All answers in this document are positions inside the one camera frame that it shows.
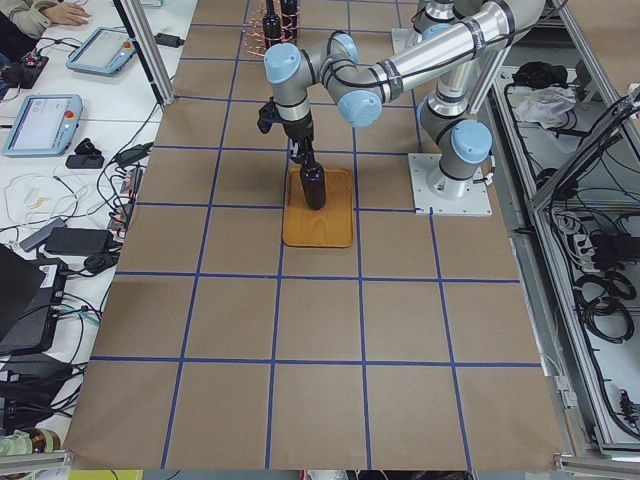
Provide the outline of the person hand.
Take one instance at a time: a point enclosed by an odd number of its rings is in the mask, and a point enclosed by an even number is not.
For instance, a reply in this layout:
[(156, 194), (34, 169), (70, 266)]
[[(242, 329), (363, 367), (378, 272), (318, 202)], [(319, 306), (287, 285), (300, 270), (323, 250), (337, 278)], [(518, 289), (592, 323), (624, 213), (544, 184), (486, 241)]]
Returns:
[(88, 24), (92, 18), (83, 6), (71, 2), (59, 2), (44, 8), (41, 13), (53, 25), (82, 26)]

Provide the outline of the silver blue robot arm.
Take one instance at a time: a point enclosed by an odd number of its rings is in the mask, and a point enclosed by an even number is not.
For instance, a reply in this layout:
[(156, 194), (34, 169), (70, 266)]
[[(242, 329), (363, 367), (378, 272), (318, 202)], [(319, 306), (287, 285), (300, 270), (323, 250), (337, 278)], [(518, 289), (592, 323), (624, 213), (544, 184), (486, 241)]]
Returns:
[(270, 47), (264, 56), (270, 100), (259, 110), (257, 126), (268, 133), (282, 125), (291, 158), (315, 161), (308, 90), (322, 86), (353, 128), (373, 124), (382, 107), (434, 81), (431, 109), (453, 117), (467, 107), (462, 70), (484, 54), (510, 47), (539, 20), (542, 1), (422, 1), (414, 15), (412, 42), (402, 51), (362, 67), (354, 39), (342, 31), (300, 48)]

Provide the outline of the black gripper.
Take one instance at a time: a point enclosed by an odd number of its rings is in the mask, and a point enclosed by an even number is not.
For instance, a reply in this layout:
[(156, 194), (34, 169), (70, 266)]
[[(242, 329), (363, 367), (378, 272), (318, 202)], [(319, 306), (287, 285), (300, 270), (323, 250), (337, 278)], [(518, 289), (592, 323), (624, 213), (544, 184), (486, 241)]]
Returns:
[(296, 164), (311, 168), (315, 165), (313, 150), (314, 123), (312, 114), (308, 112), (303, 118), (295, 121), (284, 121), (283, 128), (291, 140), (289, 158)]

